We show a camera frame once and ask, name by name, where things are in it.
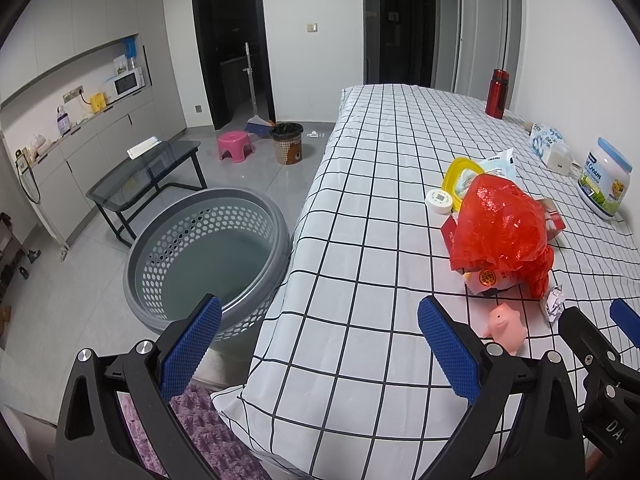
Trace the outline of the white blue milk powder jar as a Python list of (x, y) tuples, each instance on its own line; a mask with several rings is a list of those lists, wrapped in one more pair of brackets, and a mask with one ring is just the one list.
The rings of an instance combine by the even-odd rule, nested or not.
[(631, 171), (626, 157), (599, 136), (577, 181), (580, 198), (602, 219), (613, 219), (628, 191)]

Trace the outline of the clear bottle on counter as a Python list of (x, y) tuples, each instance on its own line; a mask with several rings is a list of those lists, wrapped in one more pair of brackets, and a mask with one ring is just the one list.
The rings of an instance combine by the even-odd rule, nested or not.
[(63, 105), (56, 109), (56, 124), (58, 125), (60, 136), (65, 136), (72, 128), (72, 123)]

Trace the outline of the red water bottle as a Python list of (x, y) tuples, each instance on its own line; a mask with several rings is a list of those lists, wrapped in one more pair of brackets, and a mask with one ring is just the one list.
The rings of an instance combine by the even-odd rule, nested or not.
[(506, 97), (509, 91), (510, 75), (496, 68), (492, 72), (488, 88), (485, 113), (490, 117), (502, 119), (506, 109)]

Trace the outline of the black glass coffee table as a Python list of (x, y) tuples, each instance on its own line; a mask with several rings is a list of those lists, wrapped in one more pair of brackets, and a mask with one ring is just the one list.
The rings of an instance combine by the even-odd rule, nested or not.
[[(198, 161), (200, 145), (198, 141), (160, 142), (136, 159), (127, 158), (89, 188), (86, 197), (96, 205), (116, 240), (128, 248), (132, 246), (137, 234), (130, 221), (166, 188), (206, 190), (207, 183)], [(163, 183), (185, 162), (192, 164), (199, 185)]]

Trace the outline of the broom with blue head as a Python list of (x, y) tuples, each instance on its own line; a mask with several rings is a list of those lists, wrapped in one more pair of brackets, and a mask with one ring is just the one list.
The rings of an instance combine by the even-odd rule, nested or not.
[(273, 123), (267, 119), (262, 118), (258, 113), (257, 96), (254, 85), (253, 65), (252, 58), (250, 57), (250, 45), (245, 44), (245, 56), (246, 56), (246, 69), (244, 72), (247, 74), (248, 85), (250, 86), (250, 100), (252, 101), (253, 116), (247, 119), (245, 124), (245, 131), (247, 133), (253, 133), (258, 138), (269, 138), (270, 132), (273, 127)]

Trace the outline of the white paper ball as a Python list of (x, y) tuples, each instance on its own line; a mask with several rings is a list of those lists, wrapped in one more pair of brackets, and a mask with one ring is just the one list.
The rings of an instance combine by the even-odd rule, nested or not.
[(565, 309), (564, 300), (563, 287), (561, 285), (550, 287), (546, 296), (541, 299), (541, 310), (550, 326), (552, 326), (563, 313)]

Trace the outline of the purple fuzzy rug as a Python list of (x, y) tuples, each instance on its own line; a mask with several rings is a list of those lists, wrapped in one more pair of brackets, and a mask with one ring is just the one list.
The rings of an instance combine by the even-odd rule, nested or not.
[[(120, 392), (118, 400), (143, 467), (168, 478), (146, 435), (130, 394)], [(183, 394), (170, 400), (169, 405), (194, 448), (219, 478), (270, 479), (259, 460), (222, 421), (213, 406), (209, 390), (191, 382)]]

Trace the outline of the pink plastic stool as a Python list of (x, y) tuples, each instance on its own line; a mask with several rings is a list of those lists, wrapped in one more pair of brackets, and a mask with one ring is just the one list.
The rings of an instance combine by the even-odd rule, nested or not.
[(255, 151), (250, 136), (245, 131), (229, 131), (218, 136), (217, 148), (220, 160), (228, 157), (235, 164), (244, 162)]

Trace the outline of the pink rubber pig toy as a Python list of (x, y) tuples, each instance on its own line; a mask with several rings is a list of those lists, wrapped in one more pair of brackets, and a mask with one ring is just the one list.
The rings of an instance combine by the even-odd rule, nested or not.
[(527, 335), (528, 331), (521, 320), (520, 312), (505, 302), (489, 312), (483, 337), (500, 344), (511, 356), (518, 353)]

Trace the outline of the red white toothpaste box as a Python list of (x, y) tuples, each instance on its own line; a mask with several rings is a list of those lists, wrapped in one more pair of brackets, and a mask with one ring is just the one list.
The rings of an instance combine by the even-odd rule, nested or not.
[[(546, 220), (546, 230), (548, 241), (555, 239), (564, 229), (565, 223), (559, 212), (558, 207), (551, 198), (541, 198), (537, 203), (544, 211), (544, 220)], [(447, 252), (451, 252), (452, 243), (454, 242), (454, 232), (457, 229), (457, 213), (454, 212), (445, 220), (440, 227), (440, 234), (444, 240)]]

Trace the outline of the grey perforated laundry basket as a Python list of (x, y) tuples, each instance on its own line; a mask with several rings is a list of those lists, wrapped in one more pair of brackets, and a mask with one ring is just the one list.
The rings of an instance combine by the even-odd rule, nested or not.
[(162, 211), (137, 237), (124, 291), (154, 333), (187, 318), (207, 295), (220, 300), (212, 349), (249, 360), (281, 285), (292, 238), (279, 207), (248, 188), (208, 188)]

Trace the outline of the grey cabinet counter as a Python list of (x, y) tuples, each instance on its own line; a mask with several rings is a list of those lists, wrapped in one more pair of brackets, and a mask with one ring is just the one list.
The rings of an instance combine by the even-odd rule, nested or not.
[(3, 147), (22, 199), (58, 246), (67, 248), (96, 205), (87, 193), (133, 146), (156, 136), (166, 141), (186, 128), (176, 86), (154, 81), (65, 136), (49, 127), (52, 108), (17, 100), (1, 110)]

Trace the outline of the brown wicker trash bin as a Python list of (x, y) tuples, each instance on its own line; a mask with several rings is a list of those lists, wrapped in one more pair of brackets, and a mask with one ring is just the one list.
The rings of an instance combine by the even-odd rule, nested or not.
[(304, 127), (297, 122), (279, 122), (270, 130), (277, 162), (283, 166), (294, 165), (303, 159)]

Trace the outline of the blue water dispenser jug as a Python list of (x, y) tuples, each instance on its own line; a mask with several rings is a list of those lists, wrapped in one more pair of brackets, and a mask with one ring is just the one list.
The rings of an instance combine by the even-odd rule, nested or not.
[(125, 47), (125, 58), (127, 62), (127, 66), (130, 70), (134, 70), (137, 67), (137, 45), (136, 45), (136, 37), (130, 36), (124, 38), (122, 43)]

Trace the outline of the white flat box on table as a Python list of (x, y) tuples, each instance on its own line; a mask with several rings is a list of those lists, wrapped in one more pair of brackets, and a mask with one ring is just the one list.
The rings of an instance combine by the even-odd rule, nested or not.
[(127, 155), (131, 160), (135, 160), (144, 155), (149, 150), (152, 150), (152, 148), (156, 148), (161, 143), (162, 140), (160, 140), (157, 136), (150, 136), (149, 138), (138, 143), (132, 148), (128, 148)]

